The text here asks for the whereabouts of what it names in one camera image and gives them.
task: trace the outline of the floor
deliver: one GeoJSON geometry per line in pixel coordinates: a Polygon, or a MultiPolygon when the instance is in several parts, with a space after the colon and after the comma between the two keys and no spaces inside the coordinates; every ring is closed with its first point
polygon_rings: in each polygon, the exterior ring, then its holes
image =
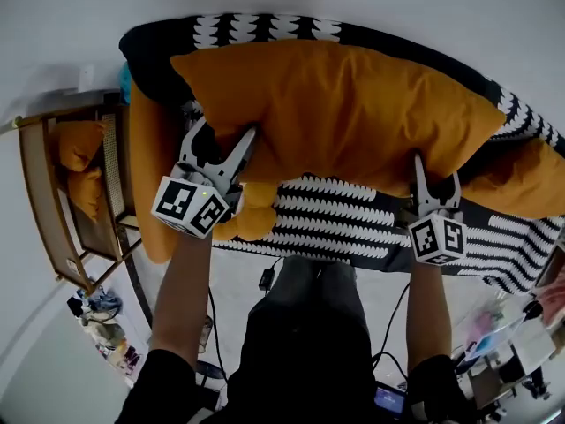
{"type": "MultiPolygon", "coordinates": [[[[153,308],[159,284],[166,265],[155,265],[138,250],[134,255],[139,277],[153,308]]],[[[263,269],[270,267],[275,258],[270,256],[233,252],[214,248],[212,251],[210,284],[215,298],[217,328],[220,339],[222,360],[228,375],[239,364],[239,353],[244,342],[247,313],[261,299],[263,293],[258,283],[263,269]]],[[[281,263],[275,267],[278,272],[281,263]]],[[[392,314],[403,287],[409,281],[406,273],[383,273],[357,269],[358,291],[365,308],[367,325],[371,333],[373,352],[380,349],[390,315],[392,314]]],[[[444,284],[448,299],[453,328],[453,347],[460,346],[465,338],[465,319],[473,309],[487,300],[500,295],[498,289],[487,286],[473,277],[445,276],[444,284]]],[[[523,299],[506,296],[511,302],[523,299]]],[[[388,337],[387,351],[396,356],[401,366],[406,367],[405,321],[406,303],[398,309],[388,337]]],[[[200,357],[217,364],[214,335],[208,340],[207,350],[200,357]]],[[[375,371],[377,380],[396,386],[403,381],[392,360],[383,357],[375,371]]],[[[221,388],[223,381],[210,381],[210,387],[221,388]]]]}

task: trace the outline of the forearm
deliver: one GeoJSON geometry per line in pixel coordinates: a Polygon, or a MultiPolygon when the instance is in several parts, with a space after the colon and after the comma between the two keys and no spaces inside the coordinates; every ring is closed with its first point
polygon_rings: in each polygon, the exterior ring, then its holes
{"type": "Polygon", "coordinates": [[[439,267],[412,267],[406,343],[409,372],[435,355],[451,353],[451,321],[439,267]]]}
{"type": "Polygon", "coordinates": [[[196,365],[207,314],[212,240],[181,236],[162,280],[151,349],[165,349],[196,365]]]}

